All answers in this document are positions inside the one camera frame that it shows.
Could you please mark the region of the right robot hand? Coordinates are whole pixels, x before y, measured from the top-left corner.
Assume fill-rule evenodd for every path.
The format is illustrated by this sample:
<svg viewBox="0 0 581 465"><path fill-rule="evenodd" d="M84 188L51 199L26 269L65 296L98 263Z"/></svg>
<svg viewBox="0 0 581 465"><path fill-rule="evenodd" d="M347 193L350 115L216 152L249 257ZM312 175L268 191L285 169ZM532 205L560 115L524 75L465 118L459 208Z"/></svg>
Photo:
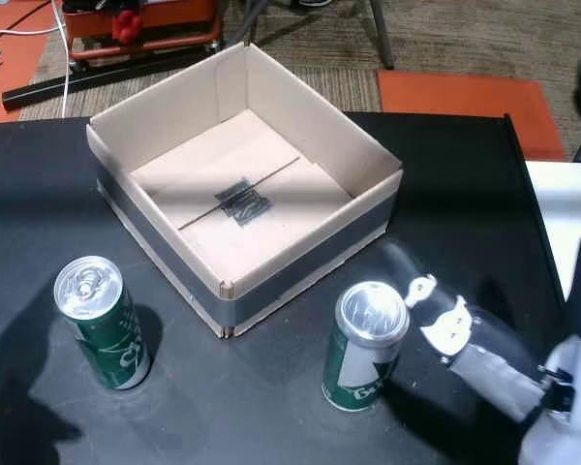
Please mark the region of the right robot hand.
<svg viewBox="0 0 581 465"><path fill-rule="evenodd" d="M581 60L574 100L581 115ZM581 145L574 159L581 162ZM519 463L581 464L581 239L566 339L545 362L508 325L441 284L395 238L380 240L379 249L436 360L514 421L532 422Z"/></svg>

